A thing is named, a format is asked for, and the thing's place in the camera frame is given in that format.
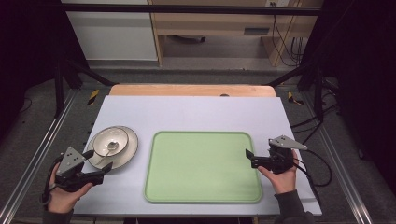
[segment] black cable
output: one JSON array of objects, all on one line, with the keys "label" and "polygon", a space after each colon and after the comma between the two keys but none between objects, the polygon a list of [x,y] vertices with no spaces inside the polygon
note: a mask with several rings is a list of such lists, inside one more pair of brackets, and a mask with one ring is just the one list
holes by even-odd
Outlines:
[{"label": "black cable", "polygon": [[[334,105],[329,106],[328,108],[326,108],[326,109],[323,110],[323,113],[326,113],[327,111],[331,110],[332,108],[334,108],[334,107],[336,107],[336,106],[338,106],[338,104],[334,104]],[[317,118],[318,118],[318,116],[314,116],[314,117],[312,117],[312,118],[310,118],[310,119],[307,119],[307,120],[305,120],[305,121],[302,121],[302,122],[300,122],[300,123],[293,124],[293,125],[291,125],[290,127],[293,129],[293,128],[302,126],[302,125],[304,125],[304,124],[307,124],[307,123],[309,123],[309,122],[311,122],[312,120],[317,119]]]},{"label": "black cable", "polygon": [[311,134],[308,135],[308,137],[305,138],[305,140],[303,141],[303,145],[305,145],[305,143],[312,137],[312,135],[314,135],[314,133],[319,129],[320,125],[323,123],[323,121],[321,121],[317,127],[315,127],[314,131],[312,131]]},{"label": "black cable", "polygon": [[46,180],[46,185],[44,186],[44,191],[41,194],[40,198],[39,198],[39,202],[45,206],[45,209],[47,210],[47,205],[50,202],[50,191],[53,190],[54,188],[50,189],[50,177],[52,176],[52,171],[53,168],[55,168],[56,164],[58,164],[58,162],[62,161],[62,158],[64,157],[64,155],[59,156],[58,158],[56,158],[52,165],[49,168],[49,172],[47,174],[47,180]]},{"label": "black cable", "polygon": [[297,167],[297,169],[301,170],[306,175],[306,179],[308,180],[309,186],[311,187],[312,192],[315,195],[315,198],[317,198],[319,205],[321,205],[321,199],[319,197],[317,189],[315,188],[315,184],[314,184],[314,181],[312,180],[311,175],[305,169],[303,169],[301,166],[299,166],[298,164],[293,163],[293,165],[295,167]]},{"label": "black cable", "polygon": [[[294,16],[291,17],[291,21],[290,21],[290,23],[289,23],[289,27],[288,27],[288,30],[286,31],[286,33],[289,32],[289,29],[290,29],[290,26],[291,26],[291,22],[293,21],[293,18],[294,18]],[[288,51],[288,47],[287,47],[287,45],[286,45],[286,43],[285,43],[285,40],[283,39],[282,35],[280,34],[279,29],[277,28],[277,24],[276,24],[276,15],[274,15],[274,26],[275,26],[275,28],[276,28],[277,33],[279,34],[280,40],[282,40],[282,44],[283,44],[283,46],[285,47],[285,51],[288,53],[289,57],[293,60],[293,58],[291,57],[291,55],[290,55],[290,53],[289,53],[289,51]]]},{"label": "black cable", "polygon": [[311,131],[313,129],[315,129],[318,125],[315,125],[314,127],[311,127],[309,129],[305,129],[305,130],[299,130],[299,131],[293,131],[293,133],[304,133],[304,132],[308,132]]},{"label": "black cable", "polygon": [[273,34],[272,34],[272,38],[271,38],[272,41],[273,41],[273,44],[274,44],[274,48],[276,49],[276,52],[279,55],[279,58],[280,58],[280,60],[282,61],[283,64],[285,64],[286,66],[295,67],[295,65],[287,64],[287,63],[285,63],[285,61],[283,61],[282,54],[280,53],[279,49],[277,49],[277,47],[276,47],[276,43],[275,43],[275,40],[274,40],[275,25],[276,25],[276,18],[274,16],[274,24],[273,24],[273,29],[272,29]]},{"label": "black cable", "polygon": [[[290,30],[290,27],[291,27],[291,24],[292,24],[292,22],[293,22],[293,19],[294,19],[294,15],[291,17],[291,20],[290,20],[290,23],[289,23],[289,27],[288,27],[288,30],[286,31],[286,34],[287,34],[287,33],[289,32],[289,30]],[[285,47],[286,52],[288,53],[289,57],[294,61],[293,57],[289,54],[288,47],[287,47],[287,45],[286,45],[286,43],[285,43],[285,40],[283,39],[282,35],[280,34],[279,30],[277,29],[277,25],[276,25],[276,15],[274,15],[274,24],[273,24],[273,29],[272,29],[272,41],[273,41],[273,44],[274,44],[274,48],[276,49],[276,51],[277,51],[277,53],[278,53],[278,55],[279,55],[279,58],[280,58],[280,60],[282,61],[283,64],[285,64],[286,66],[295,67],[296,65],[287,64],[287,63],[285,63],[285,61],[283,61],[282,55],[280,54],[280,51],[277,49],[276,43],[275,43],[275,40],[274,40],[274,38],[275,38],[275,35],[274,35],[274,30],[275,30],[275,28],[276,28],[277,33],[279,34],[280,39],[282,40],[282,44],[283,44],[283,46]]]},{"label": "black cable", "polygon": [[312,150],[309,150],[309,149],[306,150],[306,152],[311,153],[312,155],[316,156],[321,161],[323,161],[323,163],[327,166],[327,169],[329,170],[329,180],[326,183],[324,183],[324,184],[315,184],[315,186],[317,186],[317,187],[326,187],[326,186],[330,185],[330,183],[332,183],[332,167],[323,158],[321,158],[316,152],[314,152]]},{"label": "black cable", "polygon": [[298,161],[298,162],[300,162],[300,163],[302,163],[302,164],[305,166],[305,163],[304,163],[303,161],[300,161],[299,159],[295,159],[295,158],[294,158],[294,160],[295,160],[295,161]]},{"label": "black cable", "polygon": [[301,53],[302,44],[303,44],[303,38],[299,37],[299,44],[298,44],[298,47],[297,47],[297,53],[294,53],[294,42],[296,42],[296,37],[294,37],[291,40],[291,47],[290,47],[291,57],[292,57],[293,60],[295,60],[296,66],[300,66],[301,59],[303,57],[303,54]]}]

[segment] spoon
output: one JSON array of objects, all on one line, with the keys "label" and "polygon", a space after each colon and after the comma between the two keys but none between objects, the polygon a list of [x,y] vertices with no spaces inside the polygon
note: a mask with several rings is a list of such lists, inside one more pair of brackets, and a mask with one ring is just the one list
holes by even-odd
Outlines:
[{"label": "spoon", "polygon": [[96,165],[99,165],[102,161],[104,161],[105,158],[108,156],[108,154],[110,154],[111,151],[116,150],[118,147],[119,147],[118,142],[110,142],[107,145],[107,154],[101,160],[99,160],[99,162],[97,162]]}]

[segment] aluminum rail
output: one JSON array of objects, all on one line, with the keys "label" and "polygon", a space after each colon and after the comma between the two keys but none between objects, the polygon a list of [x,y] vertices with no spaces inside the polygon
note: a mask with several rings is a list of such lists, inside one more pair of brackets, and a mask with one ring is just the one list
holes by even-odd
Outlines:
[{"label": "aluminum rail", "polygon": [[[303,93],[304,102],[307,102],[307,106],[309,111],[313,116],[315,116],[314,107],[312,105],[312,97],[308,96],[307,93]],[[355,184],[353,183],[350,175],[344,166],[340,156],[335,149],[335,146],[332,144],[332,139],[326,131],[325,126],[322,124],[321,128],[318,129],[321,139],[323,140],[326,148],[326,154],[329,157],[329,161],[334,169],[335,175],[337,176],[340,186],[344,191],[347,201],[349,202],[349,206],[352,209],[353,214],[355,215],[356,220],[360,224],[371,224],[373,223],[369,212],[367,211],[366,206],[364,205],[361,196],[359,195]]]},{"label": "aluminum rail", "polygon": [[44,9],[62,9],[79,12],[152,12],[152,13],[201,13],[245,15],[318,16],[321,8],[308,7],[229,7],[182,5],[124,5],[124,4],[41,4]]},{"label": "aluminum rail", "polygon": [[0,223],[8,224],[12,221],[12,218],[14,218],[14,215],[17,212],[18,207],[20,206],[21,201],[23,200],[23,197],[25,196],[27,190],[29,189],[30,185],[32,184],[35,178],[38,168],[40,167],[42,161],[46,157],[47,152],[50,149],[53,140],[55,139],[62,124],[64,123],[64,119],[66,118],[67,113],[69,112],[76,95],[77,95],[76,90],[70,90],[69,93],[67,94],[67,98],[64,101],[64,110],[58,116],[58,118],[51,123],[49,130],[47,131],[46,135],[41,141],[41,144],[38,147],[37,151],[35,152],[35,155],[33,156],[29,165],[25,169],[25,172],[23,173],[20,182],[12,192],[11,196],[8,198],[6,205],[3,207],[0,213]]}]

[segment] sleeve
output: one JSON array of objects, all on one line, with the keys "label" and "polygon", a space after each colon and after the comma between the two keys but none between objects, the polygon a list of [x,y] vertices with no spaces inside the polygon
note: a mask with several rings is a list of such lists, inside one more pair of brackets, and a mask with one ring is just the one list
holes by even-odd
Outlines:
[{"label": "sleeve", "polygon": [[275,223],[315,223],[312,213],[304,211],[303,204],[301,203],[297,190],[276,194],[275,197],[277,198],[280,209],[280,216],[276,218]]},{"label": "sleeve", "polygon": [[43,212],[43,224],[69,224],[73,216],[73,210],[69,213]]}]

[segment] black pole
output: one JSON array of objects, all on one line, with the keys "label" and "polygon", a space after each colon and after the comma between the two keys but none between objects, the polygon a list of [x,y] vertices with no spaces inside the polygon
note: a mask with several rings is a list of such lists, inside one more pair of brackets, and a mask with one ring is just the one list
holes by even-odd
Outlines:
[{"label": "black pole", "polygon": [[73,62],[72,60],[66,60],[67,63],[74,67],[75,69],[77,69],[79,72],[85,73],[86,75],[88,75],[89,77],[92,77],[94,79],[96,79],[97,81],[99,81],[100,83],[104,84],[105,86],[114,86],[119,84],[118,82],[112,82],[110,80],[107,80],[104,77],[101,77],[100,75],[96,74],[95,72],[93,72],[91,69],[86,68],[78,63]]},{"label": "black pole", "polygon": [[312,61],[309,61],[305,64],[300,65],[299,67],[294,68],[293,70],[289,71],[286,75],[279,77],[267,84],[263,84],[263,86],[271,86],[271,87],[276,87],[280,85],[281,83],[289,80],[292,77],[299,76],[301,74],[304,74],[308,72],[312,67]]},{"label": "black pole", "polygon": [[319,16],[321,8],[306,7],[228,7],[182,5],[121,5],[121,4],[42,4],[48,9],[80,12],[152,12],[152,13],[204,13],[244,15]]}]

